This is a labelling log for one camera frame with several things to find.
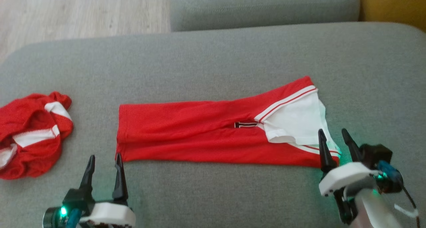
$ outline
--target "red stripe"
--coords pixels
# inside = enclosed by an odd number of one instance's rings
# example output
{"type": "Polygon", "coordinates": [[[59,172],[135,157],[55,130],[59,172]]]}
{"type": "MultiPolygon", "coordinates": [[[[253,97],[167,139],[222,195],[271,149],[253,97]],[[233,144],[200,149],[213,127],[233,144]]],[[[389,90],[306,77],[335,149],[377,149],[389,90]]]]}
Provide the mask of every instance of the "red stripe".
{"type": "MultiPolygon", "coordinates": [[[[306,146],[306,145],[303,145],[303,146],[305,146],[305,147],[307,147],[307,148],[311,148],[311,149],[319,150],[319,148],[316,148],[316,147],[313,147],[313,146],[306,146]]],[[[333,153],[337,153],[337,154],[339,154],[339,155],[342,155],[342,154],[340,154],[338,151],[330,151],[330,152],[333,152],[333,153]]]]}
{"type": "Polygon", "coordinates": [[[297,99],[297,98],[299,98],[299,97],[301,97],[301,96],[305,95],[306,93],[309,93],[309,92],[314,91],[314,90],[316,90],[316,88],[311,89],[311,90],[308,90],[308,91],[306,91],[306,92],[304,92],[304,93],[300,94],[299,96],[296,96],[295,98],[293,98],[293,99],[291,99],[291,100],[289,100],[289,101],[287,101],[287,102],[283,102],[283,103],[281,103],[281,104],[278,104],[278,105],[277,105],[276,107],[274,107],[271,111],[269,111],[269,112],[268,112],[268,113],[266,113],[264,116],[262,116],[262,118],[260,118],[259,122],[261,122],[261,121],[263,120],[263,118],[265,118],[265,116],[267,116],[267,115],[268,115],[268,114],[270,114],[272,111],[274,111],[275,109],[277,109],[277,107],[279,107],[279,106],[281,106],[281,105],[284,105],[284,104],[287,104],[287,103],[289,103],[289,102],[293,101],[294,99],[297,99]]]}

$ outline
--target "black cable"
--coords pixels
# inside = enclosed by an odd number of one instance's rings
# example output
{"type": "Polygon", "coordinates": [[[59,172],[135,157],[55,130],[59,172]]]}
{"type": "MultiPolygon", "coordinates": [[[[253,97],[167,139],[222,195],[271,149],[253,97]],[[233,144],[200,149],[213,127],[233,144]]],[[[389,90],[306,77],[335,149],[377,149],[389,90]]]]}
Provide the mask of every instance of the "black cable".
{"type": "MultiPolygon", "coordinates": [[[[410,200],[411,205],[413,206],[413,208],[414,208],[414,209],[417,209],[417,206],[416,206],[416,204],[414,203],[413,198],[411,197],[410,193],[409,193],[409,192],[407,191],[407,189],[405,188],[405,186],[404,186],[403,182],[402,182],[401,180],[399,180],[399,183],[400,183],[400,185],[401,185],[401,187],[402,187],[402,190],[405,192],[405,194],[407,195],[408,199],[410,200]]],[[[417,216],[416,216],[416,223],[417,223],[417,228],[420,228],[420,217],[419,217],[419,215],[418,215],[418,214],[417,214],[417,216]]]]}

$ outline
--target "wooden floor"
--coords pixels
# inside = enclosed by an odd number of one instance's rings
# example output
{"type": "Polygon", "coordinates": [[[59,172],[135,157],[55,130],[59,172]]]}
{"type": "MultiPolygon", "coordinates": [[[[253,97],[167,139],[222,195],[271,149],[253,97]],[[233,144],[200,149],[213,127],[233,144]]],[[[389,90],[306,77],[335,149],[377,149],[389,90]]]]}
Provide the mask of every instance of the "wooden floor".
{"type": "Polygon", "coordinates": [[[0,0],[0,64],[30,43],[167,32],[169,0],[0,0]]]}

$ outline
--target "white sleeve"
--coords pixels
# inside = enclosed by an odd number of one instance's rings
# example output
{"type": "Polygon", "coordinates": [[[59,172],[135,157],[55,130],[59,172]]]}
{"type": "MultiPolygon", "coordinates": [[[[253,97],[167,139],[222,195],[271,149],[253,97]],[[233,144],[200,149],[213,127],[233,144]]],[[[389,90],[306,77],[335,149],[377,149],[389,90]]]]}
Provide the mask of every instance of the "white sleeve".
{"type": "Polygon", "coordinates": [[[338,149],[328,131],[325,107],[317,92],[277,108],[262,121],[261,128],[271,143],[297,145],[318,145],[318,130],[323,129],[330,150],[338,149]]]}

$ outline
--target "yellow pillow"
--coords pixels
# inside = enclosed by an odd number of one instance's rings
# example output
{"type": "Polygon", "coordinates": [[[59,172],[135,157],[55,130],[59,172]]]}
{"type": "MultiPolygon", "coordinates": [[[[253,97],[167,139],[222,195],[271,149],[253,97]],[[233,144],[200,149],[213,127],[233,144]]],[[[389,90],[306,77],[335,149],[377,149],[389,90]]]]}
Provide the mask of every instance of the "yellow pillow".
{"type": "Polygon", "coordinates": [[[426,0],[361,0],[359,19],[400,22],[426,32],[426,0]]]}

